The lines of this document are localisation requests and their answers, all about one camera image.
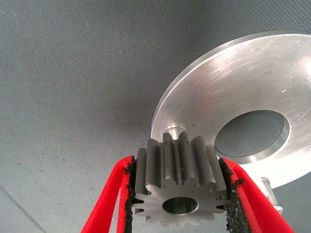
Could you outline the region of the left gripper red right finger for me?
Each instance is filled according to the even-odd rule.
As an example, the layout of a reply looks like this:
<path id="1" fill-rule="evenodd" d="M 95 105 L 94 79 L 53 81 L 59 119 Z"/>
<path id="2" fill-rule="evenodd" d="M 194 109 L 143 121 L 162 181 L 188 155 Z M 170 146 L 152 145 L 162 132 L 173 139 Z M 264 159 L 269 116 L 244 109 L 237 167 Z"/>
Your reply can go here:
<path id="1" fill-rule="evenodd" d="M 225 158 L 219 164 L 229 195 L 225 205 L 229 233 L 294 232 L 240 165 Z"/>

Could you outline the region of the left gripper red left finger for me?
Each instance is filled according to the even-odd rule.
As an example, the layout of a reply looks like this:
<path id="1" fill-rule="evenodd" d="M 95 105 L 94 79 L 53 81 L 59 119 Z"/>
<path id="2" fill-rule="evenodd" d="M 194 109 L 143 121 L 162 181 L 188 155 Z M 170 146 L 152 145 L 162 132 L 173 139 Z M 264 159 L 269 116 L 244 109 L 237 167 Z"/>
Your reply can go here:
<path id="1" fill-rule="evenodd" d="M 125 157 L 114 165 L 104 185 L 104 188 L 81 232 L 109 232 L 117 199 L 120 199 L 120 201 L 116 232 L 132 232 L 133 213 L 131 207 L 132 200 L 135 196 L 132 187 L 134 172 L 134 156 Z"/>

